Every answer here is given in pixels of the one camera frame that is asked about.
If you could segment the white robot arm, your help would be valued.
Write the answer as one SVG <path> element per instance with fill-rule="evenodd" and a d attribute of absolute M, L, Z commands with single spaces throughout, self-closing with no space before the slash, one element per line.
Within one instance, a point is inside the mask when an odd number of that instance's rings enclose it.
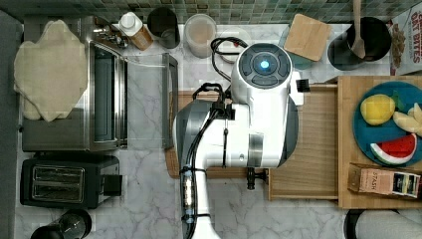
<path fill-rule="evenodd" d="M 230 104 L 219 84 L 206 83 L 198 91 L 215 91 L 218 99 L 195 98 L 176 115 L 183 239 L 219 239 L 209 210 L 208 168 L 275 168 L 292 155 L 299 131 L 292 73 L 284 49 L 253 44 L 233 67 Z"/>

